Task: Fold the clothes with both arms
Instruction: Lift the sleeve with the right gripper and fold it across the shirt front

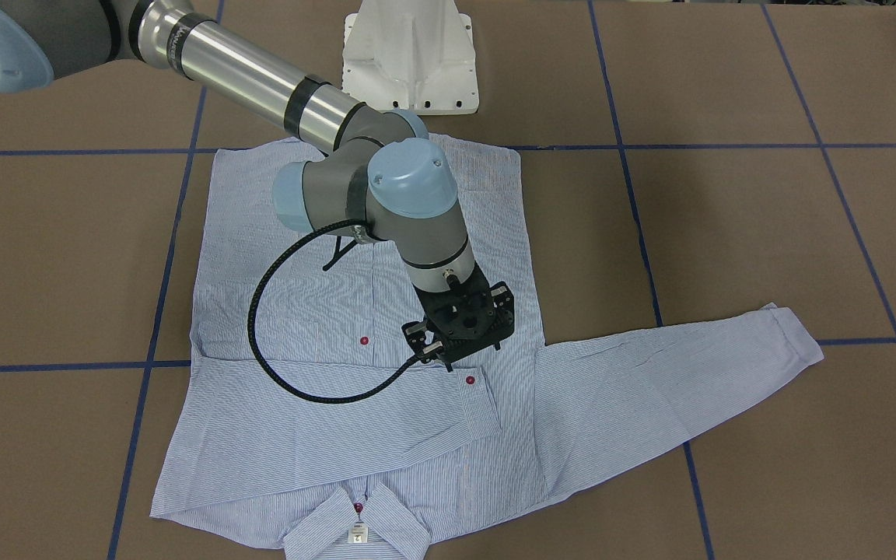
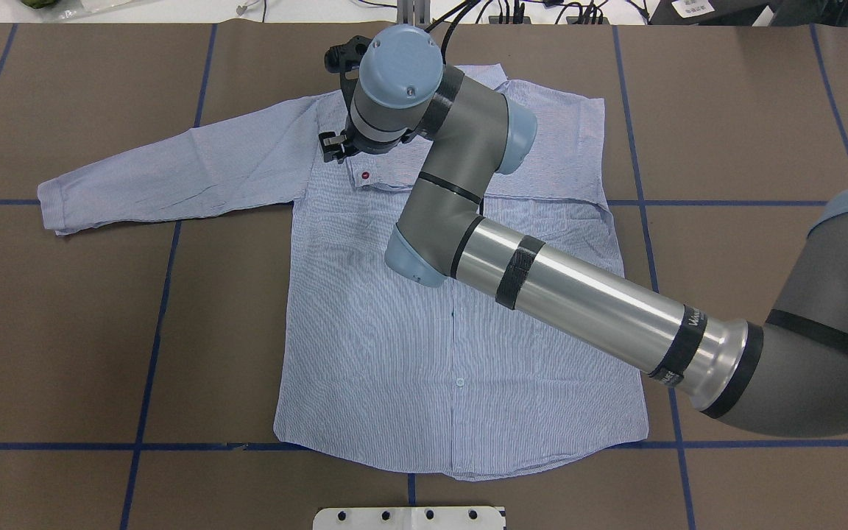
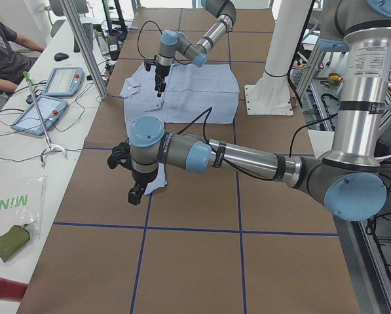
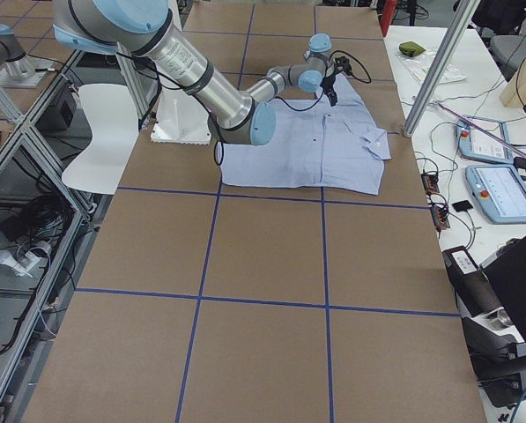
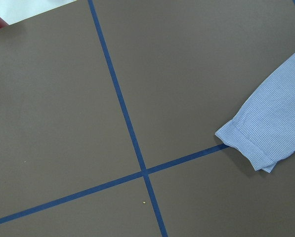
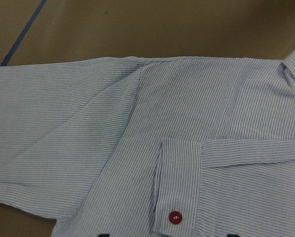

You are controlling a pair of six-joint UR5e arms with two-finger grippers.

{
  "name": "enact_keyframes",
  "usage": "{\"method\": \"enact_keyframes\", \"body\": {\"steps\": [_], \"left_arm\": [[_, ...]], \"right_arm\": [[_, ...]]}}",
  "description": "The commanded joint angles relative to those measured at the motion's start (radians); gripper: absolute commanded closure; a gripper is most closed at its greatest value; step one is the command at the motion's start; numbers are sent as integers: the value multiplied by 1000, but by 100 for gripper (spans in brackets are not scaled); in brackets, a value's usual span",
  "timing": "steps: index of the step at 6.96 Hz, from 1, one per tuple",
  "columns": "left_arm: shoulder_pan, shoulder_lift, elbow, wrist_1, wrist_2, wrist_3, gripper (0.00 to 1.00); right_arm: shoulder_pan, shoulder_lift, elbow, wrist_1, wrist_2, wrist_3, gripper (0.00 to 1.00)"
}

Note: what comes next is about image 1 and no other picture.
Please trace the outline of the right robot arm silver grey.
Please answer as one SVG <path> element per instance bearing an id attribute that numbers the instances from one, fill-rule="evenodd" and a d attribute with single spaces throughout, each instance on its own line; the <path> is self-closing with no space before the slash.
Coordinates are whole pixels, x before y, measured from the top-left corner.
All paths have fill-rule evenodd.
<path id="1" fill-rule="evenodd" d="M 445 365 L 511 337 L 513 295 L 478 266 L 443 149 L 416 114 L 378 111 L 228 31 L 188 1 L 0 1 L 0 93 L 136 59 L 170 68 L 324 154 L 273 185 L 285 227 L 394 242 L 424 312 L 403 326 Z"/>

